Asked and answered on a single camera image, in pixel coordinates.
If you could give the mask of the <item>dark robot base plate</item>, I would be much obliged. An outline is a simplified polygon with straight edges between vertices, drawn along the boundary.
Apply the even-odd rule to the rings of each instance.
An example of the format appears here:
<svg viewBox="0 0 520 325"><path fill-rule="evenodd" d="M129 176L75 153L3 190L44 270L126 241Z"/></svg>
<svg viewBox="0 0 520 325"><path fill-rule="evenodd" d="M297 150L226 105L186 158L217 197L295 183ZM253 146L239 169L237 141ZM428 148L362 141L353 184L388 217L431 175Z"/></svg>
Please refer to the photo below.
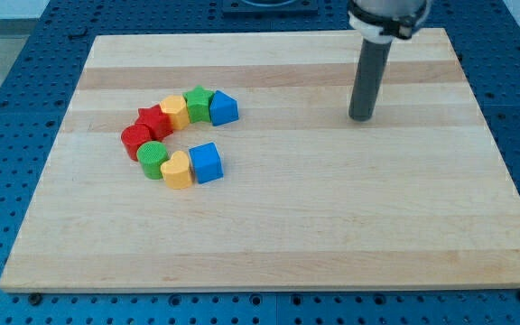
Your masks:
<svg viewBox="0 0 520 325"><path fill-rule="evenodd" d="M223 14L316 14L317 0L221 0Z"/></svg>

